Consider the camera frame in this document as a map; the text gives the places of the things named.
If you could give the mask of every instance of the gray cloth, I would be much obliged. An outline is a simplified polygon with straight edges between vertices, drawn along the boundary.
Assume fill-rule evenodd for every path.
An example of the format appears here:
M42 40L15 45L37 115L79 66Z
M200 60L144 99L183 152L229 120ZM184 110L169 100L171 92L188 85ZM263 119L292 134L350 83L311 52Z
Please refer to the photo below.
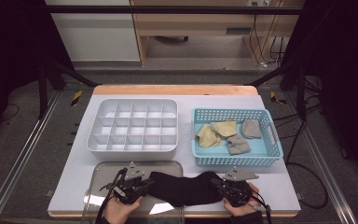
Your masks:
M231 155L238 155L251 150L248 141L238 135L231 136L227 139L227 148Z
M261 138L258 119L246 119L241 125L241 132L245 138Z

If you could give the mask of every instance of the blue plastic basket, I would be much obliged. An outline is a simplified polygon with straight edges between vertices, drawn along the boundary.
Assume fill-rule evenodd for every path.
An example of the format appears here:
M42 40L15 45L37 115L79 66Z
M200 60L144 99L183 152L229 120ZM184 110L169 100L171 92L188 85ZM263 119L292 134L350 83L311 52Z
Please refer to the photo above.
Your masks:
M258 119L262 137L247 139L250 152L232 156L227 149L226 140L219 147L200 147L196 134L202 125L228 119L237 121L237 133L242 137L241 124L246 119ZM266 109L195 108L192 123L194 138L191 145L198 166L270 166L283 156L275 125Z

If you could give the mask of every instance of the hand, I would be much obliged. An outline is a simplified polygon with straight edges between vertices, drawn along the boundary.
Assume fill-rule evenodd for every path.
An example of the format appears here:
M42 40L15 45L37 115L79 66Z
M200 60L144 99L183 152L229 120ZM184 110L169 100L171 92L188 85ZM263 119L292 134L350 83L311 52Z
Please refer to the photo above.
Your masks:
M124 204L118 198L113 197L103 211L104 217L110 224L124 224L131 212L141 205L142 199L141 196L133 204Z
M252 195L257 198L258 188L252 183L248 184L253 191ZM233 207L226 198L223 198L223 203L225 204L225 208L228 210L228 212L230 212L234 217L241 217L253 213L255 212L253 206L260 206L260 203L254 198L251 198L246 205L243 205L241 207Z

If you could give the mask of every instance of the wall outlet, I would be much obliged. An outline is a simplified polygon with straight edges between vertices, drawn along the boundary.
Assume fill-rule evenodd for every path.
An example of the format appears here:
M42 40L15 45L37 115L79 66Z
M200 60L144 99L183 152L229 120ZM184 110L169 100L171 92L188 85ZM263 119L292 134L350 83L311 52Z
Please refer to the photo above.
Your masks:
M268 7L269 0L249 0L247 7Z

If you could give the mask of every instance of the basket handle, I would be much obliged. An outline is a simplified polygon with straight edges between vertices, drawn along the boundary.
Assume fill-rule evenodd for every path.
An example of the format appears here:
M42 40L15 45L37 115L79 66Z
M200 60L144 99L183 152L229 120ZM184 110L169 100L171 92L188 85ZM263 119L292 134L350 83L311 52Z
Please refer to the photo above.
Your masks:
M271 135L274 140L274 143L278 142L279 141L278 132L277 129L275 128L274 123L269 124L269 129L271 130Z
M194 131L194 126L195 126L196 124L194 123L194 121L193 120L191 120L191 127L192 127L192 129L191 129L191 140L195 140L196 139L196 134L195 134L195 131Z

